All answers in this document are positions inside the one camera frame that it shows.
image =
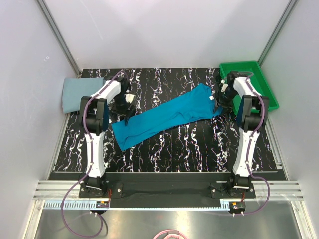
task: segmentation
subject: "black metal bracket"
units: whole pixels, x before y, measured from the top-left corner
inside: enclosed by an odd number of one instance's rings
[[[254,185],[251,184],[248,190],[238,189],[238,188],[228,188],[227,183],[210,183],[211,197],[213,199],[238,199],[243,198],[243,193],[245,193],[245,198],[256,198]]]
[[[111,198],[121,198],[123,193],[123,183],[106,181],[107,189],[100,190],[96,188],[87,187],[84,183],[81,184],[79,198],[107,198],[108,191],[111,190]]]

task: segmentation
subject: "black marble surface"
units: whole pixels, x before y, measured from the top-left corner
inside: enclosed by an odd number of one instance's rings
[[[115,75],[118,69],[85,69],[81,77]],[[199,83],[212,87],[218,68],[173,68],[126,70],[137,97],[137,113],[191,91]],[[78,113],[71,113],[54,171],[81,172],[87,166],[87,148]],[[109,129],[104,140],[107,172],[222,172],[230,171],[237,154],[239,130],[235,115],[217,116],[165,130],[142,143],[121,151]],[[266,132],[257,140],[254,171],[276,171]]]

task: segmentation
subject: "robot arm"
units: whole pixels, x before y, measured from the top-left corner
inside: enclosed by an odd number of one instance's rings
[[[114,104],[111,111],[125,116],[125,123],[127,124],[129,117],[133,112],[132,102],[134,95],[128,94],[131,89],[130,81],[123,77],[118,77],[117,80],[110,81],[108,78],[104,86],[91,96],[83,96],[80,106],[80,125],[83,128],[83,114],[84,108],[89,99],[99,93],[99,95],[90,103],[87,115],[86,126],[93,139],[93,148],[91,148],[91,141],[88,134],[85,133],[85,140],[87,144],[87,160],[88,165],[91,163],[91,151],[93,151],[93,165],[88,177],[85,179],[85,185],[91,188],[97,188],[105,191],[103,185],[103,176],[105,173],[104,157],[103,157],[103,139],[105,131],[109,125],[109,108],[108,104],[114,99]]]
[[[257,128],[261,121],[261,102],[254,94],[259,94],[247,79],[247,74],[232,71],[227,75],[227,83],[224,80],[221,81],[222,87],[220,91],[216,92],[216,106],[223,106],[225,109],[232,108],[233,98],[239,94],[241,97],[241,103],[236,117],[236,123],[239,127],[239,146],[237,151],[237,158],[232,169],[232,176],[229,180],[231,188],[249,189],[251,185],[251,177],[247,170],[247,166],[251,170],[252,160],[255,150],[255,144],[260,134],[260,130],[254,133],[252,137],[251,146],[249,149],[248,163],[247,151],[248,142],[252,135],[252,132]],[[267,113],[269,106],[269,98],[261,96],[261,99],[265,105],[265,117],[262,127],[265,127],[267,121]],[[258,112],[252,112],[252,109],[257,109]]]

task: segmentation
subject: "gray wall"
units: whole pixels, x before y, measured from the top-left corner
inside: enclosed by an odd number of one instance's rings
[[[262,69],[280,108],[269,115],[291,179],[319,235],[319,1],[297,3]]]
[[[45,179],[73,77],[34,0],[0,2],[0,238],[21,238],[39,179]]]
[[[257,60],[289,0],[45,0],[80,68]]]

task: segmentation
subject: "green plastic bin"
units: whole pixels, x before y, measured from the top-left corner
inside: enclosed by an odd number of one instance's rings
[[[271,90],[266,77],[264,76],[259,64],[257,61],[241,61],[241,62],[228,62],[221,63],[220,75],[222,78],[225,78],[227,74],[231,71],[251,71],[254,75],[251,77],[251,83],[255,89],[264,96],[269,97],[269,111],[279,108],[278,101],[275,97],[274,92]],[[237,115],[241,98],[239,95],[236,95],[233,99],[234,103],[234,113]]]

